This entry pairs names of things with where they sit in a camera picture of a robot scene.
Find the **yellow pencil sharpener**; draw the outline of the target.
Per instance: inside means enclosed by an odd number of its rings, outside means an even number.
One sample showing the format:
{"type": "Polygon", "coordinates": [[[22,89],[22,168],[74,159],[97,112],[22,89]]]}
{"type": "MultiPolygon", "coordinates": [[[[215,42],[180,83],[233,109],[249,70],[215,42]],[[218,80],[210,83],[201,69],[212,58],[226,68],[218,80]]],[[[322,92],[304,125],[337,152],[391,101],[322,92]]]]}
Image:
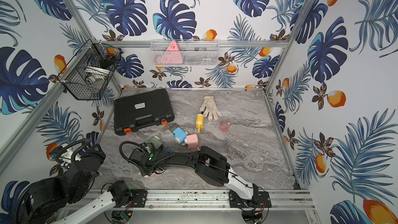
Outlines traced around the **yellow pencil sharpener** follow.
{"type": "Polygon", "coordinates": [[[200,133],[204,126],[204,115],[198,114],[195,122],[195,127],[197,131],[200,133]]]}

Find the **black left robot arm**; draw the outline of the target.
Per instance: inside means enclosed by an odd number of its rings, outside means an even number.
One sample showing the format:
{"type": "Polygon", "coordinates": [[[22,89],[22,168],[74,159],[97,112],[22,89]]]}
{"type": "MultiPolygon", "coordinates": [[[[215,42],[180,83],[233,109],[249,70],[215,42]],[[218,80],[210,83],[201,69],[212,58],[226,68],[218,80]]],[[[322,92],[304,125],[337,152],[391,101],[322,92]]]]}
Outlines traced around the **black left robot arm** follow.
{"type": "MultiPolygon", "coordinates": [[[[13,208],[12,223],[44,224],[55,212],[67,204],[74,204],[83,199],[90,190],[90,185],[98,177],[99,168],[106,154],[100,144],[89,146],[90,140],[83,139],[62,147],[57,151],[55,160],[73,146],[80,144],[72,152],[69,169],[60,176],[39,180],[26,187],[18,197],[13,208]]],[[[86,224],[113,207],[129,204],[131,191],[123,180],[112,183],[99,197],[60,219],[60,224],[86,224]]]]}

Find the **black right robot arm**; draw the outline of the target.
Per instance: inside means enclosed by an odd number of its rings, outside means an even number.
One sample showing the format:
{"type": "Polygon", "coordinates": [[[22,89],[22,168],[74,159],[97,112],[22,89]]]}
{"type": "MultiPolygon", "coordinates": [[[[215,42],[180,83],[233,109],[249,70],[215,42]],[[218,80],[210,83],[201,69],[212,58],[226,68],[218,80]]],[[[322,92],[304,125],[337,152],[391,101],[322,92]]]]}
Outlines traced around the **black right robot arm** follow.
{"type": "Polygon", "coordinates": [[[254,207],[260,203],[259,186],[239,176],[227,158],[207,146],[193,152],[171,152],[163,149],[147,149],[143,144],[131,141],[119,145],[119,153],[128,163],[136,166],[142,176],[162,174],[168,169],[193,170],[207,184],[227,187],[242,200],[254,207]]]}

